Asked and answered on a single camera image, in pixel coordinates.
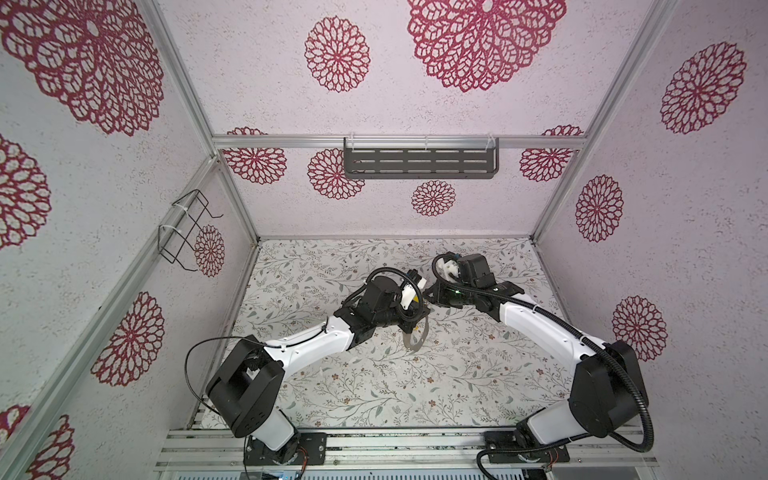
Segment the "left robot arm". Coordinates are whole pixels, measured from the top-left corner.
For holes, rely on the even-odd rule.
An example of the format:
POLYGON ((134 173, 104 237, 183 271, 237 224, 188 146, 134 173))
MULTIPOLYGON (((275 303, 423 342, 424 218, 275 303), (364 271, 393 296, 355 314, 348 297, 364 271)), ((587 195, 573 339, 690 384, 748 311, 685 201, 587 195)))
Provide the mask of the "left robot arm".
POLYGON ((396 326, 410 335, 429 314, 422 294, 426 284, 414 269, 382 267, 316 326, 276 340, 239 338, 206 385, 205 396, 234 437, 254 436, 273 452, 283 449, 297 437, 276 407, 283 381, 363 344, 379 328, 396 326))

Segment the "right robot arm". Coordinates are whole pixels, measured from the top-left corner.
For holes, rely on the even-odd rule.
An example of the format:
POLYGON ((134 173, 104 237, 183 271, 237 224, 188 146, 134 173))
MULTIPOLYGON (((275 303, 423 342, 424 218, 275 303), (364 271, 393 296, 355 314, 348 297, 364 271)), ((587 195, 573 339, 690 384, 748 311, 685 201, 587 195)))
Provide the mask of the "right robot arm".
POLYGON ((515 442, 524 454, 589 437, 610 437, 635 451, 655 441, 649 399, 633 348, 588 335, 539 305, 510 281, 500 282, 481 254, 436 256, 429 301, 472 306, 533 341, 570 375, 569 396, 520 421, 515 442))

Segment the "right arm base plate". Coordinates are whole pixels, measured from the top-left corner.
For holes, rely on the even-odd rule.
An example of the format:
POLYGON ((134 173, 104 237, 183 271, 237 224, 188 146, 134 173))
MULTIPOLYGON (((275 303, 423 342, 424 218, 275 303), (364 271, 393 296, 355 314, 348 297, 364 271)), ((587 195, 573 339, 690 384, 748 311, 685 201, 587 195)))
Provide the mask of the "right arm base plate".
POLYGON ((567 463, 570 454, 565 446, 544 450, 540 445, 519 443, 513 431, 486 431, 485 448, 491 464, 503 463, 567 463))

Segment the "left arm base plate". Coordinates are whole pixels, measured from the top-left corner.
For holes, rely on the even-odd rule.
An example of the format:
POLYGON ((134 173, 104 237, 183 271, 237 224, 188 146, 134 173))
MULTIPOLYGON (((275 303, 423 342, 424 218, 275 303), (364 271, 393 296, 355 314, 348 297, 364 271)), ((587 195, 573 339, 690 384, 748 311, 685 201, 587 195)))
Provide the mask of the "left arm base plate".
POLYGON ((244 464, 251 466, 316 466, 325 463, 328 435, 320 433, 295 434, 279 450, 270 450, 253 435, 246 439, 244 464))

